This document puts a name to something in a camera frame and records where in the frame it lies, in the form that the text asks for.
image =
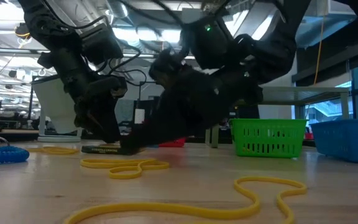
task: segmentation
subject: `table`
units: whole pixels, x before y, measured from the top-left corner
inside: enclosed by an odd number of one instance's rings
[[[21,147],[76,144],[20,143]],[[105,169],[80,167],[80,159],[140,159],[154,157],[171,164],[167,170],[148,170],[132,180],[109,179]],[[233,189],[235,179],[265,175],[305,183],[306,195],[285,199],[298,224],[358,223],[358,164],[319,155],[304,147],[299,159],[237,157],[231,145],[211,149],[205,144],[184,148],[147,149],[138,155],[112,156],[74,154],[55,156],[32,152],[27,162],[0,165],[0,223],[62,224],[73,212],[105,203],[167,202],[208,208],[232,209],[251,201]],[[275,195],[291,187],[247,183],[259,194],[262,210],[245,220],[211,223],[279,224],[283,215],[275,206]],[[122,212],[100,215],[81,222],[94,223],[196,223],[202,218],[154,212]]]
[[[261,105],[294,105],[304,106],[312,103],[320,103],[336,98],[341,99],[342,118],[349,119],[349,89],[335,87],[275,87],[266,86],[263,89],[264,101]],[[296,111],[298,119],[304,118],[303,110]],[[218,147],[219,125],[215,125],[205,132],[205,143],[210,147]]]

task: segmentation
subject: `blue plastic basket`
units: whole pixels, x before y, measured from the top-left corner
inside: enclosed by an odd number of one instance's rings
[[[358,119],[312,124],[317,151],[350,162],[358,162]]]

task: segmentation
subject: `yellow rope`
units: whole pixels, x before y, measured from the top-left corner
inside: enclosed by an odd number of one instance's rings
[[[30,148],[26,149],[29,152],[45,152],[47,154],[53,155],[70,155],[78,152],[77,149],[70,149],[66,147],[55,147],[55,146],[47,146],[42,148]]]
[[[110,160],[110,159],[84,159],[81,161],[81,166],[108,169],[110,170],[110,178],[113,179],[132,179],[140,177],[143,170],[151,169],[167,169],[169,164],[161,162],[156,159],[130,159],[130,160]],[[135,170],[134,174],[117,174],[117,172]],[[277,207],[286,216],[284,224],[292,224],[295,222],[295,217],[290,207],[283,201],[284,197],[292,195],[301,195],[307,192],[306,185],[301,182],[287,179],[279,179],[274,177],[243,177],[234,181],[234,189],[240,194],[246,196],[253,201],[253,204],[238,209],[221,210],[211,208],[192,207],[187,205],[173,204],[173,203],[115,203],[108,205],[99,205],[95,207],[86,208],[76,212],[68,217],[64,224],[76,224],[87,218],[102,215],[112,212],[129,212],[129,211],[149,211],[149,212],[168,212],[182,215],[191,215],[194,217],[209,218],[215,220],[235,220],[240,218],[255,215],[260,211],[259,196],[250,190],[240,186],[243,182],[271,182],[276,184],[286,184],[297,187],[297,189],[284,190],[279,193],[276,198]]]

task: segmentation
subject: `blue coiled cord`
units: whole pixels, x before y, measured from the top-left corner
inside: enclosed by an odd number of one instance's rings
[[[0,164],[24,162],[29,158],[30,153],[25,149],[10,146],[8,142],[7,144],[8,146],[0,147]]]

